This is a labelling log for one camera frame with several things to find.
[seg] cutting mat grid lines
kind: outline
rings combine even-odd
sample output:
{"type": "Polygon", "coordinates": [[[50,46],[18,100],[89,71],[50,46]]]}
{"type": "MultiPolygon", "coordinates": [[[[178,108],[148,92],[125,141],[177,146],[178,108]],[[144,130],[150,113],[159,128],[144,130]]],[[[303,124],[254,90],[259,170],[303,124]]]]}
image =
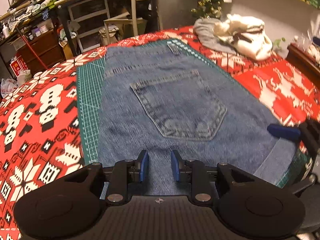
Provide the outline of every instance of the cutting mat grid lines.
{"type": "Polygon", "coordinates": [[[105,59],[77,68],[78,117],[85,163],[98,161],[99,107],[105,59]]]}
{"type": "MultiPolygon", "coordinates": [[[[183,42],[172,39],[150,42],[142,47],[155,47],[157,45],[167,44],[167,42],[177,44],[181,51],[187,55],[197,57],[199,60],[206,62],[209,67],[215,68],[234,82],[239,88],[244,89],[228,73],[215,65],[211,60],[200,54],[198,51],[187,46],[183,42]]],[[[101,87],[104,81],[105,57],[87,63],[77,68],[77,95],[78,95],[78,118],[80,125],[82,148],[84,153],[85,164],[98,162],[98,141],[99,141],[99,108],[101,87]]],[[[301,171],[302,166],[307,162],[307,157],[297,151],[288,170],[283,175],[278,186],[283,187],[297,172],[301,171]]]]}

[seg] plastic bag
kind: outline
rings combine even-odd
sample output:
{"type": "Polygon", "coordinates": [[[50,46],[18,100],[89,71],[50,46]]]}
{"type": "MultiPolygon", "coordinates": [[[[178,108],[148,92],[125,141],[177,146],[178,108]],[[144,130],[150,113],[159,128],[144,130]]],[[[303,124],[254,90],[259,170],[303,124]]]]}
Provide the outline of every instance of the plastic bag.
{"type": "Polygon", "coordinates": [[[14,79],[2,79],[1,80],[1,96],[5,98],[11,92],[18,88],[18,84],[14,79]]]}
{"type": "Polygon", "coordinates": [[[20,72],[19,76],[17,76],[18,86],[23,85],[25,82],[29,81],[30,79],[32,79],[32,75],[29,69],[20,72]]]}

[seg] cardboard box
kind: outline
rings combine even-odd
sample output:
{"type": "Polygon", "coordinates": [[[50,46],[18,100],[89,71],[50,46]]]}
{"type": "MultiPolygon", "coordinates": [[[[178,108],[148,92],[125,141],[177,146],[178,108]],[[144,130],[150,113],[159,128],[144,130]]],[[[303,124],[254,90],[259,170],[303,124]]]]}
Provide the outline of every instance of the cardboard box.
{"type": "Polygon", "coordinates": [[[13,70],[14,74],[16,76],[19,76],[19,73],[21,71],[27,70],[28,66],[27,64],[24,62],[22,56],[16,54],[16,56],[14,57],[13,61],[10,63],[10,67],[13,70]]]}

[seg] red pole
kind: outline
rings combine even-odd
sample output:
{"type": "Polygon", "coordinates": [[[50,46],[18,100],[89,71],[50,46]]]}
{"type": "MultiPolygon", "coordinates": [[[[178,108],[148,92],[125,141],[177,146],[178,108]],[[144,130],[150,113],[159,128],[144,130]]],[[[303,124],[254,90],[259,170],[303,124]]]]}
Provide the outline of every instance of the red pole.
{"type": "Polygon", "coordinates": [[[39,58],[39,56],[36,54],[36,52],[33,50],[33,48],[31,47],[31,45],[29,44],[28,40],[25,38],[25,36],[21,33],[21,31],[19,30],[18,26],[16,27],[18,33],[20,34],[21,38],[23,39],[23,41],[26,43],[26,45],[28,46],[28,48],[31,50],[31,52],[33,53],[33,55],[35,55],[35,57],[37,58],[37,60],[40,62],[40,64],[45,68],[45,69],[49,69],[44,63],[43,61],[39,58]]]}

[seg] back pocket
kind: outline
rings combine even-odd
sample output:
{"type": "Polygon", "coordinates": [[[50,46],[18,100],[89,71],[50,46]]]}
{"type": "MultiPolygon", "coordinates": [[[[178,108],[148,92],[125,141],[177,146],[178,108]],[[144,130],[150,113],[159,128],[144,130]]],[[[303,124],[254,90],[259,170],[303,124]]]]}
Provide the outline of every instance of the back pocket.
{"type": "Polygon", "coordinates": [[[197,70],[141,80],[130,87],[167,138],[212,140],[227,112],[197,70]]]}

